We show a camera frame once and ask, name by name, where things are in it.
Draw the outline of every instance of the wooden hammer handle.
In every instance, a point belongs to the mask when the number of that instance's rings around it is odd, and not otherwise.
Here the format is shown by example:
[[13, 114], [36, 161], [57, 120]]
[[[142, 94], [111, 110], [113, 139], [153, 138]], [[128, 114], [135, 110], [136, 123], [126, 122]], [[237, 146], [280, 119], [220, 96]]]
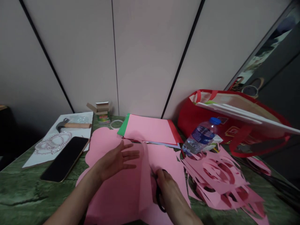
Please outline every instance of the wooden hammer handle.
[[90, 123], [66, 123], [65, 128], [91, 128]]

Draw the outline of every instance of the black scissors handle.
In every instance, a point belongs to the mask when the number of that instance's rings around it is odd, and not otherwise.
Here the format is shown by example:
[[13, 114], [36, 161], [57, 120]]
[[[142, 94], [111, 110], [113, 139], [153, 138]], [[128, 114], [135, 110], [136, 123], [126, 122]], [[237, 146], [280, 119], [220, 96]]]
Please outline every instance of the black scissors handle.
[[166, 213], [166, 210], [163, 208], [161, 202], [160, 202], [160, 198], [159, 198], [159, 195], [163, 196], [162, 195], [162, 190], [160, 189], [160, 187], [158, 186], [158, 183], [157, 183], [157, 179], [155, 179], [156, 181], [156, 201], [157, 201], [157, 204], [160, 208], [160, 210], [164, 213]]

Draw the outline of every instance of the person's left hand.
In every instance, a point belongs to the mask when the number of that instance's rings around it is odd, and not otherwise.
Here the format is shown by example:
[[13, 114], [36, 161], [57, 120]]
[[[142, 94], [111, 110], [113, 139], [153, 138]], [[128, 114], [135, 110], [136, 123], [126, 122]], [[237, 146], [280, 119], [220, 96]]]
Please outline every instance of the person's left hand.
[[122, 152], [124, 149], [130, 148], [132, 146], [132, 143], [124, 145], [124, 141], [121, 140], [120, 144], [116, 148], [110, 150], [97, 161], [96, 164], [99, 168], [100, 179], [102, 181], [107, 180], [123, 169], [134, 169], [137, 167], [134, 164], [124, 163], [128, 160], [133, 160], [140, 157], [139, 150]]

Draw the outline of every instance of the red bag handle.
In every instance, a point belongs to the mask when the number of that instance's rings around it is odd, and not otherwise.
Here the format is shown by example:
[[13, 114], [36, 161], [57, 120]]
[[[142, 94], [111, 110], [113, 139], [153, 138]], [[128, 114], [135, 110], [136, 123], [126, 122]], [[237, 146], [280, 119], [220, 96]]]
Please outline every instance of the red bag handle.
[[278, 146], [272, 147], [265, 149], [264, 151], [261, 152], [252, 152], [252, 153], [240, 153], [240, 152], [235, 152], [234, 150], [238, 147], [238, 145], [245, 140], [245, 138], [251, 133], [253, 126], [249, 124], [245, 124], [239, 131], [238, 133], [234, 136], [232, 139], [231, 143], [229, 144], [229, 149], [230, 152], [233, 156], [240, 157], [240, 158], [246, 158], [246, 157], [251, 157], [251, 156], [258, 156], [262, 154], [266, 154], [268, 152], [271, 152], [273, 150], [276, 150], [278, 148], [283, 147], [288, 140], [290, 139], [290, 136], [287, 135], [284, 137], [284, 142], [281, 143]]
[[[218, 94], [217, 90], [212, 90], [212, 95], [210, 96], [209, 100], [213, 100]], [[200, 102], [201, 101], [201, 91], [198, 90], [197, 91], [197, 99], [196, 102]]]

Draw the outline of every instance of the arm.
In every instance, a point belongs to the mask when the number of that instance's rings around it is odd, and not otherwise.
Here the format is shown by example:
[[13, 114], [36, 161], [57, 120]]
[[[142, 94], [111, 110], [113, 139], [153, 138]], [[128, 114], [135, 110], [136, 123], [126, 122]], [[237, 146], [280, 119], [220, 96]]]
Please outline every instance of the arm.
[[177, 183], [166, 171], [157, 171], [158, 185], [162, 190], [161, 203], [174, 225], [203, 225], [199, 217], [188, 206]]
[[122, 140], [115, 149], [110, 150], [99, 159], [69, 197], [44, 224], [77, 225], [91, 199], [105, 180], [123, 169], [134, 169], [136, 167], [136, 165], [124, 163], [139, 158], [139, 151], [122, 152], [122, 150], [132, 146], [133, 144], [124, 145]]

